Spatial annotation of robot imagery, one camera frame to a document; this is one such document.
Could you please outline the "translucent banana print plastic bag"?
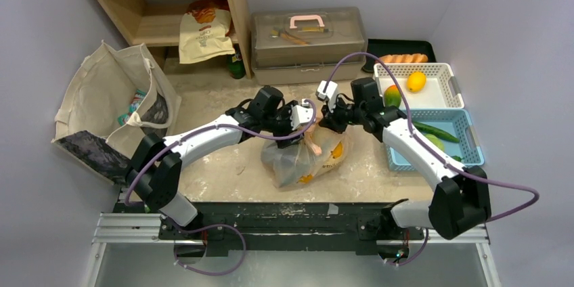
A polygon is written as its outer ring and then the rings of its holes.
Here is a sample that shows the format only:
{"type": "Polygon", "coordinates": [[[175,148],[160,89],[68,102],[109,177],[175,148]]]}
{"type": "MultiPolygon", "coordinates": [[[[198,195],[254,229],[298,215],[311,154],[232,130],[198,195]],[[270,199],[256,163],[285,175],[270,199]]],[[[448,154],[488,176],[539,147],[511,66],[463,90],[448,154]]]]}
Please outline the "translucent banana print plastic bag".
{"type": "Polygon", "coordinates": [[[271,141],[263,146],[261,162],[271,173],[271,181],[279,190],[292,189],[337,169],[353,147],[351,136],[312,125],[303,139],[280,148],[271,141]]]}

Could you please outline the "beige canvas tote bag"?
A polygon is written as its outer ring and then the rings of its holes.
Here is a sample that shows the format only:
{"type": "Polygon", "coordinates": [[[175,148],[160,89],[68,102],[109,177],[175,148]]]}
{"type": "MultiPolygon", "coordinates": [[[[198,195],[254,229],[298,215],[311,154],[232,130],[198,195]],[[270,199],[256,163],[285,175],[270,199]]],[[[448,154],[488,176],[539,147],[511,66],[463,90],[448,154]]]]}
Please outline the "beige canvas tote bag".
{"type": "Polygon", "coordinates": [[[171,135],[181,105],[162,67],[144,44],[115,50],[102,43],[83,60],[55,116],[52,144],[110,183],[123,184],[125,170],[149,133],[171,135]],[[147,93],[125,125],[136,90],[147,93]]]}

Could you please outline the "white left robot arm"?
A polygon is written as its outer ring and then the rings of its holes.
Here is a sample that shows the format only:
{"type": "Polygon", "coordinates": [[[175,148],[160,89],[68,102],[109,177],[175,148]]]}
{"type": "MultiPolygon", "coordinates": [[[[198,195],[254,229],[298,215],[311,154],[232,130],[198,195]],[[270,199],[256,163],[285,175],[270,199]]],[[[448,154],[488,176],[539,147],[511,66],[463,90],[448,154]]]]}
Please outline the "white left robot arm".
{"type": "Polygon", "coordinates": [[[253,98],[198,128],[164,138],[148,134],[125,173],[129,185],[125,205],[132,206],[131,195],[136,194],[151,211],[168,217],[184,238],[195,238],[201,232],[203,215],[179,191],[182,170],[212,152],[252,137],[274,141],[280,147],[295,144],[315,122],[316,114],[311,100],[286,102],[279,89],[264,86],[253,98]]]}

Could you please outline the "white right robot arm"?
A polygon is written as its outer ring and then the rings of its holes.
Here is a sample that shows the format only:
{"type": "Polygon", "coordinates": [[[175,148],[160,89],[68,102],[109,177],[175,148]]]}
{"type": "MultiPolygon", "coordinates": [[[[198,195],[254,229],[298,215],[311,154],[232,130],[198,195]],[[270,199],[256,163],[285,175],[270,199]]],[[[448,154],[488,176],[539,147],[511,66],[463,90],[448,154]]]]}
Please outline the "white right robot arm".
{"type": "Polygon", "coordinates": [[[407,227],[435,230],[452,240],[491,217],[487,177],[481,167],[467,167],[442,152],[417,131],[408,115],[387,106],[374,79],[351,82],[352,102],[340,96],[338,85],[322,81],[316,91],[324,103],[319,125],[342,133],[360,125],[384,145],[398,151],[426,180],[433,191],[429,201],[397,201],[382,210],[380,228],[395,238],[407,227]]]}

